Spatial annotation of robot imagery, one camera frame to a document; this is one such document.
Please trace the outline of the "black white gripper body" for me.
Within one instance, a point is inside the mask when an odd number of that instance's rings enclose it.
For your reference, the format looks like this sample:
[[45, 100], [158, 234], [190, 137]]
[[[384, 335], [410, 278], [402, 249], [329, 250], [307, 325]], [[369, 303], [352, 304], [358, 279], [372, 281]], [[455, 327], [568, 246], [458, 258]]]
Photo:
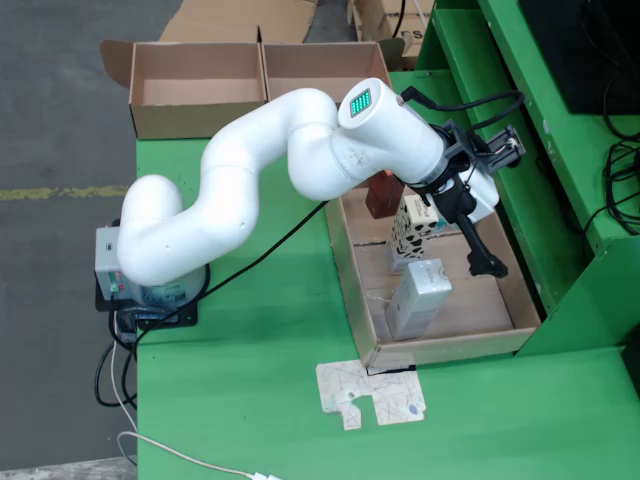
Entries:
[[481, 167], [469, 167], [446, 183], [427, 187], [427, 197], [439, 215], [453, 223], [457, 212], [465, 212], [472, 223], [491, 215], [499, 201], [496, 184]]

